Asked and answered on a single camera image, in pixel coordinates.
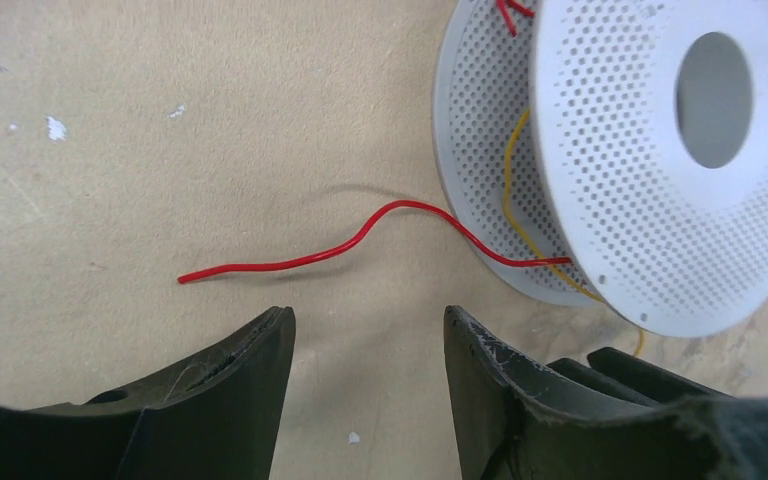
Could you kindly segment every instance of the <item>white speck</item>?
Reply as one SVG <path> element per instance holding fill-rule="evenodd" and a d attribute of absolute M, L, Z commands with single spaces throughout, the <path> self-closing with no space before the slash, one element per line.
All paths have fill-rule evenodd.
<path fill-rule="evenodd" d="M 177 118 L 177 117 L 180 117 L 181 115 L 183 115 L 184 112 L 186 112 L 186 111 L 187 111 L 187 106 L 182 103 L 182 104 L 178 105 L 178 108 L 176 108 L 174 112 L 170 113 L 168 115 L 168 117 L 169 118 Z"/>
<path fill-rule="evenodd" d="M 48 138 L 54 140 L 66 140 L 66 134 L 69 133 L 60 120 L 54 117 L 45 117 L 48 120 Z"/>

